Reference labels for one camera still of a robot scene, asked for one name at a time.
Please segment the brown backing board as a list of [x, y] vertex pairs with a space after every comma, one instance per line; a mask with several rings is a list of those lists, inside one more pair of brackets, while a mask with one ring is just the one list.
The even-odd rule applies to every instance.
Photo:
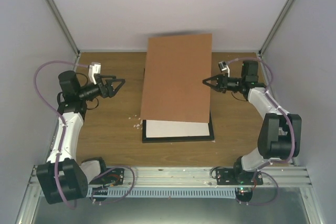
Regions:
[[208, 123], [211, 72], [212, 34], [149, 38], [141, 118]]

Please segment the black picture frame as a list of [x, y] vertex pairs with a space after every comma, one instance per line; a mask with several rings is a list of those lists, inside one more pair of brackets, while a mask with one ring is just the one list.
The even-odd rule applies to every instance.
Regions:
[[[144, 70], [141, 101], [142, 142], [174, 143], [214, 140], [210, 107], [210, 89], [202, 84], [200, 74], [181, 72], [160, 74]], [[209, 136], [157, 137], [145, 136], [144, 120], [211, 123]]]

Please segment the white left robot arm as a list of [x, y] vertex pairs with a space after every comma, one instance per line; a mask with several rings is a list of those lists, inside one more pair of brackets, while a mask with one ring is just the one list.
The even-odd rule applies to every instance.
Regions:
[[93, 75], [93, 81], [80, 85], [77, 74], [68, 70], [58, 76], [61, 92], [58, 94], [58, 131], [55, 143], [45, 164], [37, 167], [37, 178], [49, 204], [70, 202], [84, 198], [89, 184], [103, 184], [108, 171], [102, 157], [89, 158], [81, 164], [76, 161], [78, 138], [83, 126], [87, 102], [98, 97], [112, 98], [125, 84], [124, 79]]

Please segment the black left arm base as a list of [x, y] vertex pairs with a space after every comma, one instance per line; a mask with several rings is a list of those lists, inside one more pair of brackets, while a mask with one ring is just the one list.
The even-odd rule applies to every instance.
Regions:
[[90, 186], [111, 187], [123, 185], [124, 168], [116, 168], [102, 177], [96, 178], [90, 182]]

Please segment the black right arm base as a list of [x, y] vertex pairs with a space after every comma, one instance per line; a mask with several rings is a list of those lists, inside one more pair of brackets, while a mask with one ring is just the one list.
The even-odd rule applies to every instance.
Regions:
[[217, 185], [254, 186], [263, 185], [261, 172], [246, 172], [238, 168], [213, 167], [209, 175], [216, 180]]

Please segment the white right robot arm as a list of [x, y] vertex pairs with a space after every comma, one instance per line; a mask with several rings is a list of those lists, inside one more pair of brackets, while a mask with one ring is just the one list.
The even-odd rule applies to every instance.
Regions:
[[226, 93], [239, 92], [252, 104], [262, 118], [257, 147], [233, 166], [233, 180], [240, 185], [253, 182], [262, 168], [274, 163], [288, 163], [300, 151], [302, 119], [285, 110], [271, 95], [269, 86], [259, 82], [258, 67], [270, 67], [261, 59], [242, 58], [241, 76], [230, 76], [230, 61], [221, 61], [220, 74], [206, 78], [202, 83], [211, 89]]

